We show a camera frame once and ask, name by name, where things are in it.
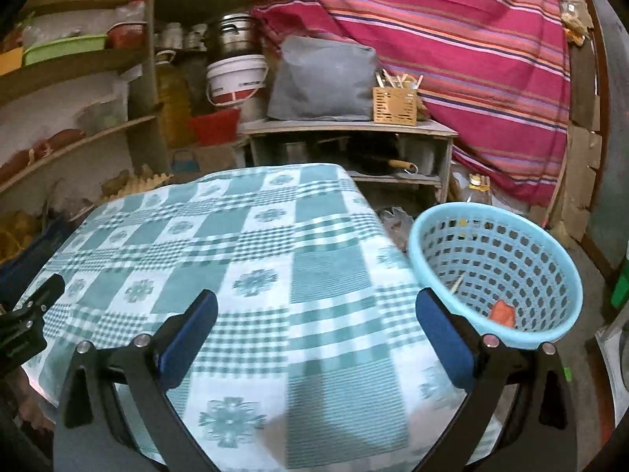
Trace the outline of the dark blue crate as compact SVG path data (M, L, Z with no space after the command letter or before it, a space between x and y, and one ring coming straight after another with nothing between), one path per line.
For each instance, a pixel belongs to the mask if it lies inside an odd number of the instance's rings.
M52 222L16 259L1 266L1 305L11 310L46 262L72 234L64 218Z

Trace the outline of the light blue laundry basket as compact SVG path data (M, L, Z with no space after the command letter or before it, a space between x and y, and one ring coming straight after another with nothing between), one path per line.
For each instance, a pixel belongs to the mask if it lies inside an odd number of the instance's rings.
M557 342L583 306L577 266L550 234L515 213L482 203L442 203L423 211L410 229L407 252L420 287L479 332L506 345L535 350ZM502 299L516 324L489 319Z

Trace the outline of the green container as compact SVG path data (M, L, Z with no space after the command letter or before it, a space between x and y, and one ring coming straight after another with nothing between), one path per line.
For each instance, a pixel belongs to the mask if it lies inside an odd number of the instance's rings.
M616 310L622 310L629 299L629 259L623 259L620 273L618 274L615 287L613 289L610 303Z

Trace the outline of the yellow egg tray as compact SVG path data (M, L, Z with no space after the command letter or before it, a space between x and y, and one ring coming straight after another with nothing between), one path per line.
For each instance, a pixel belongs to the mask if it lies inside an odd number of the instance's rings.
M102 183L98 203L102 205L129 195L143 194L167 185L173 178L173 174L156 173L147 164L143 164L137 173L120 171L117 176Z

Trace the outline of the green checked tablecloth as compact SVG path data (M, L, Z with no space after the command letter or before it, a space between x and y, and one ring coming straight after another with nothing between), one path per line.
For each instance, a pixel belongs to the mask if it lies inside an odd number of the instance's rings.
M224 471L409 471L464 400L419 291L335 164L223 171L96 209L39 272L64 278L31 385L56 403L75 347L128 344L204 290L219 315L169 400Z

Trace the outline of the oil bottle yellow label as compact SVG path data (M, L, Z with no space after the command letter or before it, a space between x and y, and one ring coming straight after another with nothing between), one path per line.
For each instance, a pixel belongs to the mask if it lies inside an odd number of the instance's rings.
M491 205L490 177L480 174L470 174L464 195L466 203L482 203Z

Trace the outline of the grey wooden side shelf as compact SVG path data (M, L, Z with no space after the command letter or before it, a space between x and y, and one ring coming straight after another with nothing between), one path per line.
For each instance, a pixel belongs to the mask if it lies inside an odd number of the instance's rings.
M334 163L376 210L416 216L447 200L458 133L428 120L416 126L332 120L267 120L242 127L253 164Z

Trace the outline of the red plastic basin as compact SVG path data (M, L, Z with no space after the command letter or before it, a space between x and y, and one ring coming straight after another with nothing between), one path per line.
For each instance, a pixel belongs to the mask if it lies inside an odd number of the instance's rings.
M224 145L237 139L239 120L239 109L225 109L192 117L189 120L189 128L199 145Z

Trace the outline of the green plastic basin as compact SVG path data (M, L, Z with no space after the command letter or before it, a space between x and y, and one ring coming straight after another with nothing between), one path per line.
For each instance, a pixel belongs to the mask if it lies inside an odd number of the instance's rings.
M66 57L66 55L84 52L101 51L105 49L107 36L105 34L79 35L56 39L45 44L38 44L24 51L22 64L33 65L39 62Z

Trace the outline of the white plastic bucket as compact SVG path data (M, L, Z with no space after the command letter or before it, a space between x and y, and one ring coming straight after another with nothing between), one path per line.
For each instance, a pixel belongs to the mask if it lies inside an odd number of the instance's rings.
M267 86L269 67L262 54L241 54L206 68L206 98L216 108L249 100Z

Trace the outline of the wooden utensil holder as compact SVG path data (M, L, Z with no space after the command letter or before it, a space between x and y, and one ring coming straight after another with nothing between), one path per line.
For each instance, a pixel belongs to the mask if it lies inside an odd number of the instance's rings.
M416 78L406 72L394 76L381 69L375 73L375 81L376 87L372 90L374 123L416 126L429 119L430 114L420 96L423 76Z

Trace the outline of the steel pot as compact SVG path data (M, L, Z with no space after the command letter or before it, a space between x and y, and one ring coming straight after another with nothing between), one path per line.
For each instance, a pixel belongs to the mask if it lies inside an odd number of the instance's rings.
M260 21L247 13L225 14L209 24L205 44L212 61L241 54L260 54Z

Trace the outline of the red striped curtain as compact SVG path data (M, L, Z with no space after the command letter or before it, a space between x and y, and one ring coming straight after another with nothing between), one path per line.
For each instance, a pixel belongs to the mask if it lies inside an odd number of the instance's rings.
M344 39L420 79L455 159L547 206L567 145L570 72L559 0L298 0L261 7L268 37Z

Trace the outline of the grey fabric bag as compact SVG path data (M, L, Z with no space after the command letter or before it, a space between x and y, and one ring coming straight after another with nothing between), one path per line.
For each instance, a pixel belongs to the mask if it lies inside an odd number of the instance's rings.
M372 120L379 59L359 44L291 35L281 44L271 120Z

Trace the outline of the wooden wall shelf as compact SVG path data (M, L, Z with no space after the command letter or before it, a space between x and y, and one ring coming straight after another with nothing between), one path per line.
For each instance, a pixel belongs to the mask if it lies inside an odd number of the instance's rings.
M110 16L132 0L28 0L21 16L70 29ZM35 211L47 195L95 200L102 183L147 166L167 173L154 67L154 0L145 4L146 39L138 49L80 52L8 72L1 78L1 160L78 127L77 118L115 96L128 119L51 152L1 185L1 208Z

